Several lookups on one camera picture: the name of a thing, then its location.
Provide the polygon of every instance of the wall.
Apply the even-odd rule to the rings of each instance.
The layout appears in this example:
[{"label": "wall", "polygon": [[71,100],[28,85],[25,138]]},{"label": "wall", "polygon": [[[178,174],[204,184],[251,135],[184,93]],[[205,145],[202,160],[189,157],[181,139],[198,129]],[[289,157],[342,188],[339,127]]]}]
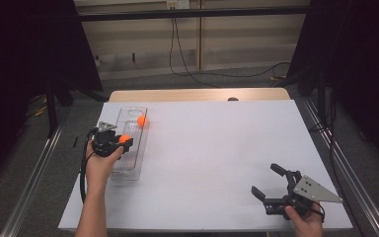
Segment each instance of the wall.
[{"label": "wall", "polygon": [[[166,1],[76,1],[79,13],[165,10]],[[307,6],[309,0],[190,0],[192,9]],[[177,19],[189,70],[269,66],[290,61],[304,15]],[[171,73],[172,20],[83,23],[89,45],[100,58],[101,79]],[[171,55],[185,71],[179,45]]]}]

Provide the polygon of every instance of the aluminum rail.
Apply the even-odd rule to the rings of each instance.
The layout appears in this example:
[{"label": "aluminum rail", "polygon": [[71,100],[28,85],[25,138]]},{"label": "aluminum rail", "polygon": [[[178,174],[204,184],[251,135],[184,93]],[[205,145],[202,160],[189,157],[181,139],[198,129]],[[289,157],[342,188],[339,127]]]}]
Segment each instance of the aluminum rail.
[{"label": "aluminum rail", "polygon": [[29,210],[29,207],[33,201],[34,194],[38,188],[39,182],[41,180],[42,174],[44,173],[45,167],[53,153],[53,150],[57,144],[60,137],[62,128],[67,121],[68,114],[70,112],[70,107],[66,109],[65,113],[62,114],[61,123],[59,124],[57,130],[51,138],[47,139],[47,142],[38,158],[38,162],[27,182],[17,205],[13,209],[10,217],[8,218],[0,237],[15,237],[21,228],[23,220]]},{"label": "aluminum rail", "polygon": [[98,22],[118,20],[199,18],[199,17],[235,17],[257,15],[296,15],[325,14],[336,10],[335,5],[327,7],[287,6],[266,8],[223,8],[223,9],[184,9],[113,13],[80,13],[72,16],[32,16],[32,18],[52,21]]},{"label": "aluminum rail", "polygon": [[[319,117],[317,115],[317,109],[311,99],[304,100],[305,106],[312,117],[312,120],[315,124],[320,124]],[[327,129],[321,131],[321,135],[323,139],[325,140],[328,147],[330,147],[331,143],[331,132]],[[334,159],[340,168],[343,176],[346,179],[346,182],[348,183],[349,187],[351,188],[354,196],[358,200],[359,204],[361,205],[362,210],[364,211],[365,215],[367,216],[369,222],[371,223],[372,227],[374,228],[374,231],[377,233],[377,236],[379,236],[379,209],[371,196],[368,194],[367,190],[362,186],[361,182],[359,181],[358,177],[355,175],[355,172],[353,171],[352,167],[349,165],[349,162],[347,161],[346,157],[344,156],[343,152],[341,151],[341,148],[334,140]]]}]

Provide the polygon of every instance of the wall outlet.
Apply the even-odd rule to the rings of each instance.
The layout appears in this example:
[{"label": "wall outlet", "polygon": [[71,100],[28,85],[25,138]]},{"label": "wall outlet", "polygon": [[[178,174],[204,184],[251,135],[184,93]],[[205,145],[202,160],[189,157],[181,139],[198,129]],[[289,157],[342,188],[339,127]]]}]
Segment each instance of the wall outlet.
[{"label": "wall outlet", "polygon": [[178,0],[178,9],[189,9],[190,0]]},{"label": "wall outlet", "polygon": [[100,66],[101,66],[101,61],[100,61],[100,58],[99,58],[98,56],[95,56],[94,61],[95,61],[95,65],[96,65],[97,67],[100,67]]},{"label": "wall outlet", "polygon": [[167,10],[175,10],[175,9],[179,9],[179,8],[178,8],[178,0],[170,0],[170,1],[166,1],[166,9],[167,9]]}]

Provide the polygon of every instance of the wrist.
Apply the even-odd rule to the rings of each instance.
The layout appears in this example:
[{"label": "wrist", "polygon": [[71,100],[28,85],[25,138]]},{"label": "wrist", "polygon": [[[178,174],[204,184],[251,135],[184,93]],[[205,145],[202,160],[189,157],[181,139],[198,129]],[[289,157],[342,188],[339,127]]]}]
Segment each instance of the wrist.
[{"label": "wrist", "polygon": [[93,195],[93,196],[100,196],[104,195],[106,193],[106,185],[105,184],[90,184],[87,187],[87,196]]}]

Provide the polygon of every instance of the black pole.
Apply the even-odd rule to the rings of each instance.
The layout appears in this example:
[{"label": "black pole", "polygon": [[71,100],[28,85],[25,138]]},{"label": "black pole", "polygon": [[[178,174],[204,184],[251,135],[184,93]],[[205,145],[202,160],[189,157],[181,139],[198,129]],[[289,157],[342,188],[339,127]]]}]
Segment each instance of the black pole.
[{"label": "black pole", "polygon": [[321,125],[326,127],[326,81],[322,71],[319,72],[318,80],[318,117],[321,121]]},{"label": "black pole", "polygon": [[47,80],[45,85],[45,97],[47,101],[47,111],[48,111],[48,123],[50,125],[48,138],[51,138],[57,129],[57,114],[56,105],[54,103],[54,93],[51,88],[51,81]]},{"label": "black pole", "polygon": [[309,7],[288,6],[268,8],[235,8],[235,9],[184,9],[184,10],[158,10],[139,12],[114,12],[114,13],[81,13],[71,16],[32,16],[40,20],[52,21],[77,21],[98,22],[118,20],[142,20],[142,19],[170,19],[170,18],[199,18],[199,17],[231,17],[231,16],[256,16],[256,15],[295,15],[295,14],[323,14],[335,10],[334,6]]}]

